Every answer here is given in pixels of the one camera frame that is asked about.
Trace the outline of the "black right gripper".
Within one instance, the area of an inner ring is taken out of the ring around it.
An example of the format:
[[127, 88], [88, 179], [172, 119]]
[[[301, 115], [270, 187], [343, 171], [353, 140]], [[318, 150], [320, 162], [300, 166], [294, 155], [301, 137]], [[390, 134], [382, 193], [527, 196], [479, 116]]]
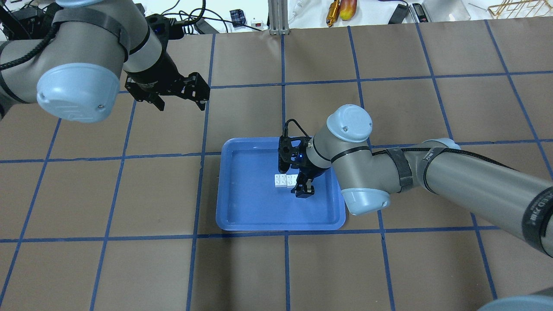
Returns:
[[316, 165], [304, 165], [298, 167], [299, 173], [296, 180], [295, 196], [298, 198], [308, 198], [315, 194], [313, 181], [323, 175], [329, 168], [320, 168]]

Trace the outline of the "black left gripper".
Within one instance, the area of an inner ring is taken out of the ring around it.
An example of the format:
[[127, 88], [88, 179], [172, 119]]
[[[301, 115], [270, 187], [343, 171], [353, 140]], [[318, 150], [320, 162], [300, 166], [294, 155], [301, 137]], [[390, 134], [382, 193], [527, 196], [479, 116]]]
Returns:
[[152, 67], [127, 74], [125, 88], [137, 102], [146, 101], [160, 111], [164, 111], [162, 96], [176, 96], [195, 102], [201, 111], [206, 110], [210, 99], [210, 87], [198, 72], [188, 76], [179, 73], [177, 66], [168, 54], [162, 54]]

